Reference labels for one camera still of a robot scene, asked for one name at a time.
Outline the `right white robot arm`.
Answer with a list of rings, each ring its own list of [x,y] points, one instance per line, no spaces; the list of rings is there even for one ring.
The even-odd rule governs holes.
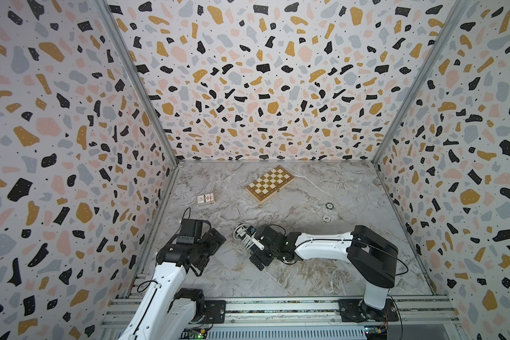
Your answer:
[[[250,262],[260,271],[273,260],[292,265],[312,259],[350,263],[365,280],[362,298],[339,301],[343,322],[397,322],[399,311],[389,296],[398,275],[398,248],[364,225],[352,232],[335,235],[310,235],[279,232],[275,225],[262,228],[238,225],[235,239],[250,251]]]

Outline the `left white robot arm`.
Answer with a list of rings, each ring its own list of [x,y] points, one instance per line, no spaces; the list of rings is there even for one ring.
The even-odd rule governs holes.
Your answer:
[[[225,241],[209,221],[182,219],[178,232],[157,252],[145,296],[120,338],[180,339],[209,322],[204,292],[181,285],[188,273],[200,277]]]

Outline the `black power strip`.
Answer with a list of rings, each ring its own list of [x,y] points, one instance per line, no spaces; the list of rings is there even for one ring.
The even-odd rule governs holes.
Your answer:
[[[246,249],[255,247],[259,250],[264,250],[265,246],[255,238],[256,233],[256,228],[240,223],[233,232],[233,238],[240,241]]]

